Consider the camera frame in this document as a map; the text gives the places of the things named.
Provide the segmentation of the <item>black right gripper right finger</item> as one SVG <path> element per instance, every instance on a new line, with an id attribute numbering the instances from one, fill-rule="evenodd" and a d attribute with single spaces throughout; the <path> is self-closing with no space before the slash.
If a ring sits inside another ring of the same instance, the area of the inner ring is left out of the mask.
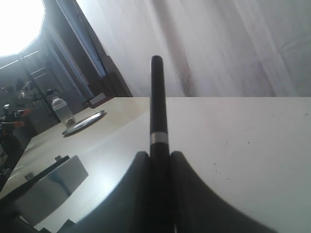
<path id="1" fill-rule="evenodd" d="M 176 229 L 179 233 L 273 233 L 219 197 L 180 151 L 170 155 Z"/>

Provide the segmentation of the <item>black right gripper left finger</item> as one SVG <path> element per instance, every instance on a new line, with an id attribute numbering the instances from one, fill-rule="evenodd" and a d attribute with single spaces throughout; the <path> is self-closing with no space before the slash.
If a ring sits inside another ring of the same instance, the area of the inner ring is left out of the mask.
<path id="1" fill-rule="evenodd" d="M 114 190 L 69 233 L 149 233 L 150 159 L 138 152 Z"/>

